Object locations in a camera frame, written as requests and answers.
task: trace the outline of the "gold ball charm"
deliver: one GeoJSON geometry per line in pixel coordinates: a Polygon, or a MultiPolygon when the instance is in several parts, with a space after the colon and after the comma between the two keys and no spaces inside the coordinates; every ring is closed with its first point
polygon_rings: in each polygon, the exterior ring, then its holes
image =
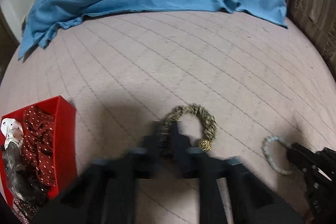
{"type": "Polygon", "coordinates": [[[211,142],[207,139],[202,139],[198,142],[198,146],[205,152],[211,149],[211,142]]]}

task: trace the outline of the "red tray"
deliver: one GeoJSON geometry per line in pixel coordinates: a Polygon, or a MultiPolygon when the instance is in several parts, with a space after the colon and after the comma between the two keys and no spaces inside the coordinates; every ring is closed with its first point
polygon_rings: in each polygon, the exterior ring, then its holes
{"type": "MultiPolygon", "coordinates": [[[[12,118],[23,124],[24,110],[34,105],[50,115],[55,115],[53,165],[55,170],[56,186],[53,186],[48,192],[49,198],[53,198],[77,177],[75,155],[76,109],[63,97],[57,96],[11,112],[4,115],[1,120],[4,118],[12,118]]],[[[5,140],[5,136],[0,132],[0,145],[3,145],[5,140]]],[[[5,166],[1,158],[0,175],[7,203],[9,206],[12,206],[13,195],[6,186],[5,166]]]]}

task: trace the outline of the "red box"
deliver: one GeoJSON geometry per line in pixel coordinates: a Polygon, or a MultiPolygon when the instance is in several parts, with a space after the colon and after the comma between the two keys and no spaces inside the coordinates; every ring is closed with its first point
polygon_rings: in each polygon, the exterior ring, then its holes
{"type": "MultiPolygon", "coordinates": [[[[4,118],[12,118],[23,124],[24,111],[34,105],[50,115],[55,115],[53,165],[56,186],[53,186],[48,192],[49,198],[53,198],[77,177],[75,155],[76,109],[62,96],[57,96],[11,112],[4,115],[1,120],[4,118]]],[[[0,145],[3,145],[5,140],[5,136],[0,132],[0,145]]],[[[13,195],[6,186],[5,166],[2,159],[0,159],[0,175],[7,203],[9,206],[12,206],[13,195]]]]}

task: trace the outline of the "red polka dot cloth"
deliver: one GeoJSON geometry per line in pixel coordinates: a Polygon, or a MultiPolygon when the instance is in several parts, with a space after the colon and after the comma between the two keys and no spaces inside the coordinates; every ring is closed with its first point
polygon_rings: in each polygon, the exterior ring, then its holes
{"type": "Polygon", "coordinates": [[[38,180],[55,186],[53,166],[54,117],[32,106],[24,111],[22,163],[36,169],[38,180]]]}

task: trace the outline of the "white cloth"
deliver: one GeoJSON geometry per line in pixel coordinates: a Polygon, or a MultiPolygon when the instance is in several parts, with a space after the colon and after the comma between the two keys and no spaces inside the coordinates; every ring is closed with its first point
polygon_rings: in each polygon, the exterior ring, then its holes
{"type": "Polygon", "coordinates": [[[10,142],[14,142],[21,152],[23,143],[23,130],[21,124],[15,119],[4,118],[1,121],[0,129],[6,137],[5,149],[7,149],[10,142]]]}

